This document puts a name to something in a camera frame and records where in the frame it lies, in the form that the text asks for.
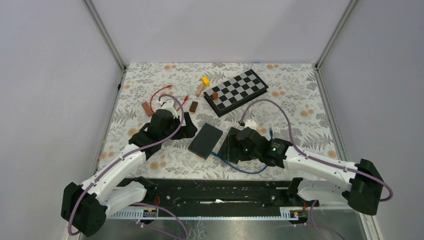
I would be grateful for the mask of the black network switch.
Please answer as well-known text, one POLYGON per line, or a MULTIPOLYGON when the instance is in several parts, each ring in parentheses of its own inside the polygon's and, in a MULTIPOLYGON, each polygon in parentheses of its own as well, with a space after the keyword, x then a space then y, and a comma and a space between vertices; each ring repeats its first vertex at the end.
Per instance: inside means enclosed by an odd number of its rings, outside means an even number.
POLYGON ((209 123, 205 123, 187 149, 196 156, 206 160, 222 135, 222 130, 209 123))
POLYGON ((184 112, 183 116, 185 125, 180 127, 178 132, 171 138, 171 140, 191 139, 196 135, 198 129, 193 124, 190 113, 184 112))

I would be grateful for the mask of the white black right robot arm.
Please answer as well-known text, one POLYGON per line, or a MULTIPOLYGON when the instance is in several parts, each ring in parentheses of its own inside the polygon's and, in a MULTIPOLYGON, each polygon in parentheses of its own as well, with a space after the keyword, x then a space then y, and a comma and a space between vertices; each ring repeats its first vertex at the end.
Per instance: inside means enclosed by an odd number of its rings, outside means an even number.
POLYGON ((384 181, 369 160, 355 163, 324 158, 318 161, 317 154, 281 138, 267 139, 249 127, 230 128, 218 155, 234 164, 259 160, 269 167, 297 170, 324 180, 293 178, 286 193, 287 201, 293 206, 319 200, 344 203, 370 216, 377 214, 384 181))

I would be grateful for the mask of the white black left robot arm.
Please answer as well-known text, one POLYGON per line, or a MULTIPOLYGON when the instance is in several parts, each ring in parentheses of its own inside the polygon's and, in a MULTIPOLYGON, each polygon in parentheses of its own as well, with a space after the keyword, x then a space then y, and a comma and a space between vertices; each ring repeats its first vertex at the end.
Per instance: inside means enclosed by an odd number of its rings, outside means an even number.
POLYGON ((69 236, 92 236, 106 218, 140 202, 152 204, 155 192, 139 182, 116 186, 132 170, 162 148, 162 144, 181 132, 184 118, 175 107, 158 109, 143 128, 134 134, 115 160, 80 184, 69 183, 63 190, 61 217, 67 221, 69 236))

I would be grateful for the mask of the black white chessboard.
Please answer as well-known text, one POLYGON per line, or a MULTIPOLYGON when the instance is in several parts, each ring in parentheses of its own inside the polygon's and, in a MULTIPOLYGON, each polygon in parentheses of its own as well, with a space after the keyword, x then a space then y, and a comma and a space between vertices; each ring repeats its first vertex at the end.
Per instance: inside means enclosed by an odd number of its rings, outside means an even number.
POLYGON ((259 75, 253 69, 249 69, 206 90, 203 97, 216 115, 222 117, 263 95, 268 88, 259 75), (218 93, 217 100, 213 100, 214 92, 218 93))

